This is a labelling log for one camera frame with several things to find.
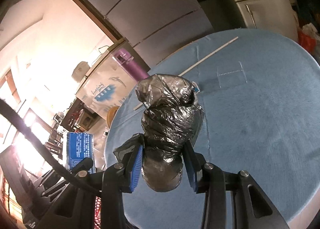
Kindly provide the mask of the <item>red mesh trash basket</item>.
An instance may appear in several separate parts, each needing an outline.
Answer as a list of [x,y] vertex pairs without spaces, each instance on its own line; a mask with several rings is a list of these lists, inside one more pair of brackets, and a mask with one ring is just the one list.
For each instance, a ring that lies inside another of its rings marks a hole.
[[94,207],[94,228],[101,229],[101,198],[95,198]]

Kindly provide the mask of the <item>white chest freezer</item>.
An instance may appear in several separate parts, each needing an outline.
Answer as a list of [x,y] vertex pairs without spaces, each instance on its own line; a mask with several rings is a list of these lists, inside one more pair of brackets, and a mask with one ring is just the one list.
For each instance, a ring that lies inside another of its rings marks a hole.
[[122,105],[136,85],[136,81],[113,59],[114,53],[122,48],[135,54],[124,39],[113,44],[85,74],[75,94],[86,107],[104,119],[112,107]]

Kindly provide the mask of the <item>white rice cooker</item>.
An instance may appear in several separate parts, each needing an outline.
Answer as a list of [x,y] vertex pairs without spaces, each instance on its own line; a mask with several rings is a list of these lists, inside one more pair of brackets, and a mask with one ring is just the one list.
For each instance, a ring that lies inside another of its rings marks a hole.
[[87,72],[91,67],[85,61],[81,61],[73,70],[72,78],[77,82],[80,83],[82,79],[86,76]]

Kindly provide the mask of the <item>small blue torn box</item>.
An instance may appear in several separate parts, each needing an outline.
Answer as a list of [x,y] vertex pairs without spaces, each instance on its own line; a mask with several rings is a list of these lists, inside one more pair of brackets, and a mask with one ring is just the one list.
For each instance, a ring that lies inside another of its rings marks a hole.
[[200,92],[199,86],[196,82],[192,82],[195,92],[198,94]]

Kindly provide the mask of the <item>blue toothpaste box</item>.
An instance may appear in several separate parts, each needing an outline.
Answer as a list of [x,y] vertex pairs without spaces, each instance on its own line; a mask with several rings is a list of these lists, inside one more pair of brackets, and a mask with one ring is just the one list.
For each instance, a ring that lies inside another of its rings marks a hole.
[[64,149],[66,150],[65,163],[68,170],[74,168],[86,157],[94,161],[93,139],[94,135],[90,133],[67,133]]

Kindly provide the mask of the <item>purple thermos bottle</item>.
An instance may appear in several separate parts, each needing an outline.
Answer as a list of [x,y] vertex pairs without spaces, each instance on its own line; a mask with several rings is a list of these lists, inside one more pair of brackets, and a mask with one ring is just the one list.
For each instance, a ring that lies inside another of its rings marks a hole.
[[149,74],[135,61],[134,57],[126,49],[117,50],[112,58],[130,75],[136,82],[149,77]]

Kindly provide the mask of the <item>white thin stick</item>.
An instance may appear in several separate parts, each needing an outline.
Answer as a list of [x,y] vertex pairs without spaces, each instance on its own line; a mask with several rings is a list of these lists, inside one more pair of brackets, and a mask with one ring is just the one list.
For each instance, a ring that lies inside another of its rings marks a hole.
[[[200,65],[202,62],[204,62],[205,60],[207,60],[208,58],[212,57],[214,54],[218,53],[219,51],[221,51],[222,49],[224,49],[225,47],[229,46],[230,44],[232,44],[234,41],[236,41],[239,37],[236,36],[233,39],[229,40],[227,43],[223,44],[222,46],[218,47],[217,49],[215,49],[214,51],[212,51],[211,53],[209,53],[208,55],[206,55],[205,57],[203,57],[201,60],[197,61],[195,64],[191,65],[189,68],[187,68],[186,70],[184,70],[183,72],[181,72],[178,76],[182,77],[183,75],[185,75],[186,73],[188,73],[189,71],[193,70],[193,68],[195,68],[196,66]],[[138,110],[141,106],[143,105],[143,103],[138,104],[137,106],[135,106],[133,108],[133,111]]]

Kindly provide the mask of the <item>grey cabinet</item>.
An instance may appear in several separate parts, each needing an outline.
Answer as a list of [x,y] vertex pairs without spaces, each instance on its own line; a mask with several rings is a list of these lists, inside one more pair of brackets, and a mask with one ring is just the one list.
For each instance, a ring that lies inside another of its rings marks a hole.
[[87,0],[150,67],[213,32],[197,0]]

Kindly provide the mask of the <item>black plastic bag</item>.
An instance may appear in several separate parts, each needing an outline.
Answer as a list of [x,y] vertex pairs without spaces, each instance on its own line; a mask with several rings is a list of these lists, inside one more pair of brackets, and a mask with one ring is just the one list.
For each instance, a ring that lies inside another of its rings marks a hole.
[[144,104],[142,134],[135,134],[116,148],[118,161],[133,150],[135,142],[143,145],[142,176],[156,192],[175,189],[182,179],[182,149],[186,142],[194,145],[202,127],[204,111],[196,89],[183,77],[154,74],[136,87]]

